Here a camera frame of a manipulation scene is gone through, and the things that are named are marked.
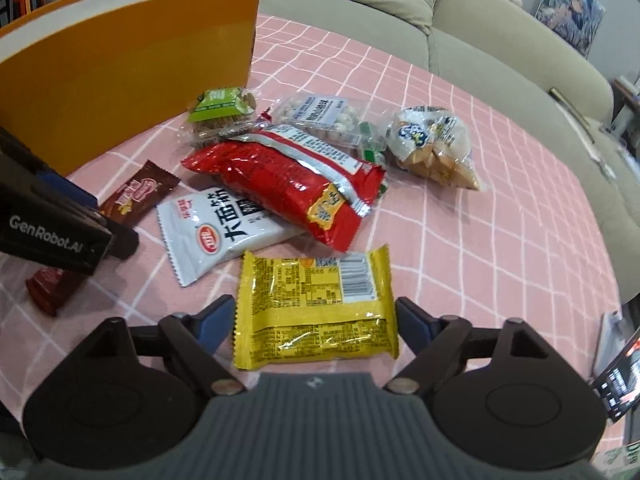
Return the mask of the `dark red snack packet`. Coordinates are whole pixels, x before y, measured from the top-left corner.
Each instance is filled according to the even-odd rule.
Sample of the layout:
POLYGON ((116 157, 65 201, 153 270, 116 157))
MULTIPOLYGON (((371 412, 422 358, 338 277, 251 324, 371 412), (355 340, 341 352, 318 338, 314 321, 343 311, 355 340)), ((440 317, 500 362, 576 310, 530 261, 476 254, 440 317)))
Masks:
POLYGON ((69 270, 46 266, 25 281, 34 305, 44 314, 55 318, 87 277, 69 270))

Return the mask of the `brown chocolate bar packet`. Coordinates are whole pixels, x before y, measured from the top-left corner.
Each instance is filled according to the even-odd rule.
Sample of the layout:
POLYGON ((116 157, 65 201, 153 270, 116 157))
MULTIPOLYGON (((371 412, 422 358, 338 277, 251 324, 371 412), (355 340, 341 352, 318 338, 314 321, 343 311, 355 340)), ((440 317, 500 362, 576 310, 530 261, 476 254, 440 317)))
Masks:
POLYGON ((133 228, 179 183, 177 176, 147 160, 102 203, 99 213, 122 226, 133 228))

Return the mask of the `magazines on sofa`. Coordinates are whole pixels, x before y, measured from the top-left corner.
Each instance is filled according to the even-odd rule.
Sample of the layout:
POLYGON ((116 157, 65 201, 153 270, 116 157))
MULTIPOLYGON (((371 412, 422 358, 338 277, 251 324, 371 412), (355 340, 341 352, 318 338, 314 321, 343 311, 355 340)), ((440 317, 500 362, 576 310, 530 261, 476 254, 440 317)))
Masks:
POLYGON ((614 183, 617 180, 616 174, 598 150, 596 140, 594 140, 589 122, 587 122, 585 116, 558 88, 552 87, 549 89, 548 93, 575 131, 576 136, 582 144, 582 147, 587 152, 589 159, 600 168, 601 174, 603 174, 603 177, 605 177, 608 182, 614 183))

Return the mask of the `smartphone on stand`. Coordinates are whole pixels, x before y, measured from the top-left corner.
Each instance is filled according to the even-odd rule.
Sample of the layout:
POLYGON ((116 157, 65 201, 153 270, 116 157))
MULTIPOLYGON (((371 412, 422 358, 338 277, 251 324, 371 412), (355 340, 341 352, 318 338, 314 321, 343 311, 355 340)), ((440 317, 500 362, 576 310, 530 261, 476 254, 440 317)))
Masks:
POLYGON ((611 363, 593 379, 591 387, 602 401, 606 416, 618 422, 639 403, 639 331, 618 352, 611 363))

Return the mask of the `blue patterned cushion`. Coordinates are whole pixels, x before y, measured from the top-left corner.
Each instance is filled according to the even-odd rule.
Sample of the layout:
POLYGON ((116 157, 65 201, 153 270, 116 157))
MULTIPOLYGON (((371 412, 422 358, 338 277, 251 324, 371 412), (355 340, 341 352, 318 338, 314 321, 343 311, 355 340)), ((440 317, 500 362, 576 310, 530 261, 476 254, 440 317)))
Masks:
POLYGON ((598 0, 540 0, 536 20, 546 25, 584 58, 605 16, 598 0))

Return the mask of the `beige sofa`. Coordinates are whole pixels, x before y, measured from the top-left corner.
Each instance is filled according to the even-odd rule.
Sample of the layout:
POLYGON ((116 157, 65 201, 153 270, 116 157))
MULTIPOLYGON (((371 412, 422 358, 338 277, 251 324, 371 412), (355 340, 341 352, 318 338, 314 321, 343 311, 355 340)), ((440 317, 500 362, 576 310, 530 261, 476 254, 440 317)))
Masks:
POLYGON ((260 0, 259 9, 355 39, 429 70, 534 136, 584 188, 623 300, 639 292, 639 183, 603 128, 614 107, 604 77, 548 27, 508 0, 437 0, 431 32, 352 0, 260 0), (589 122, 617 180, 603 177, 549 89, 589 122))

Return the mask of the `yellow snack packet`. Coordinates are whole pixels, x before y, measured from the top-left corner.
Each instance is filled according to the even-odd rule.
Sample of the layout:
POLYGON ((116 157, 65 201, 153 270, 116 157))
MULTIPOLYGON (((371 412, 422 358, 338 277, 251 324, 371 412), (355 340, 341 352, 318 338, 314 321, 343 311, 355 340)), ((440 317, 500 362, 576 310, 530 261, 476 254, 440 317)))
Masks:
POLYGON ((390 251, 339 257, 243 255, 232 336, 233 365, 399 356, 390 251))

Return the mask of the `orange cardboard box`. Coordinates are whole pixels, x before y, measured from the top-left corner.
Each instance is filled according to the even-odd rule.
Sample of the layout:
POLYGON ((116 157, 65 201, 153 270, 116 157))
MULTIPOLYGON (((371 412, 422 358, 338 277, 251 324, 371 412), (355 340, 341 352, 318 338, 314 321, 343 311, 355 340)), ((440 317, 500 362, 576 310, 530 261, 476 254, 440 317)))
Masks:
POLYGON ((259 0, 58 0, 1 31, 1 125, 61 174, 246 84, 259 0))

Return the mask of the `green nut snack packet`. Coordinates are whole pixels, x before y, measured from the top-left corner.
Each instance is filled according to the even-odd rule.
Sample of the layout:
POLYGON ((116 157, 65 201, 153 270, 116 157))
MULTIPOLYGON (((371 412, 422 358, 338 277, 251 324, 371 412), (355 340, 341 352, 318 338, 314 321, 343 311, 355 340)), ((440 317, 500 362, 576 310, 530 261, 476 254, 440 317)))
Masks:
POLYGON ((190 109, 181 132, 192 148, 204 148, 250 130, 256 107, 254 93, 243 87, 206 90, 190 109))

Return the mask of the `red snack bag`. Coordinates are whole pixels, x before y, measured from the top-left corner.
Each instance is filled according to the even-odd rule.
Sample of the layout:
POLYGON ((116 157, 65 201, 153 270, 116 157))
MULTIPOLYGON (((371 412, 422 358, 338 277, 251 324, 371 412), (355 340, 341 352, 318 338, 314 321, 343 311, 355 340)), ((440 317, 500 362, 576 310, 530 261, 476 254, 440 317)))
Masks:
POLYGON ((254 127, 182 160, 233 191, 347 252, 370 214, 386 169, 287 125, 254 127))

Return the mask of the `white spicy strip packet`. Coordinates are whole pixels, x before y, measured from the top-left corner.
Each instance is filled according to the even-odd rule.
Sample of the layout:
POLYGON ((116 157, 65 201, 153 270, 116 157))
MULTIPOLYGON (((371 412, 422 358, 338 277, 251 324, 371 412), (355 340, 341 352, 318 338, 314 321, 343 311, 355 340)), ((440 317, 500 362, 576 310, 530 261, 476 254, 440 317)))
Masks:
POLYGON ((182 287, 247 250, 261 250, 303 233, 223 186, 166 200, 156 211, 171 266, 182 287))

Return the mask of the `clear white candy bag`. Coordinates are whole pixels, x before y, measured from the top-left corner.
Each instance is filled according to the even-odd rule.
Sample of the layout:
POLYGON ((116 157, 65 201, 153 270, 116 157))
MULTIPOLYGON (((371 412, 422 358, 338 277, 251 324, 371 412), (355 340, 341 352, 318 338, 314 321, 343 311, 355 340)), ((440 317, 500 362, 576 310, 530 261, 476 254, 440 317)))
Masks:
POLYGON ((359 124, 367 104, 344 96, 296 92, 277 100, 268 115, 273 125, 289 125, 319 139, 356 148, 361 142, 359 124))

